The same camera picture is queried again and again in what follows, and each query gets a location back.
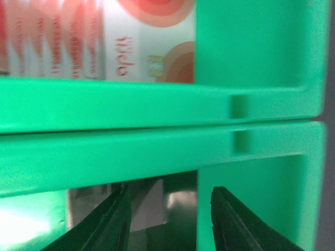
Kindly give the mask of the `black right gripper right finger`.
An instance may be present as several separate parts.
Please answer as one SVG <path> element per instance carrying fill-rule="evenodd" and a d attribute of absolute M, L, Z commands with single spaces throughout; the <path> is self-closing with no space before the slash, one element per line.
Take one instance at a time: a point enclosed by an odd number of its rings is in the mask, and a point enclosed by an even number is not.
<path fill-rule="evenodd" d="M 262 221 L 227 188 L 214 187 L 210 203 L 216 250 L 302 250 Z"/>

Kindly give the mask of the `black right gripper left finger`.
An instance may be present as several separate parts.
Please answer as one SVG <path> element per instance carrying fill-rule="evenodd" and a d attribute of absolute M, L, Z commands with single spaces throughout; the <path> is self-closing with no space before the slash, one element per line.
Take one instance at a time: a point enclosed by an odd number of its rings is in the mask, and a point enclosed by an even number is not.
<path fill-rule="evenodd" d="M 68 191 L 72 228 L 43 250 L 127 250 L 131 225 L 129 187 L 104 184 Z"/>

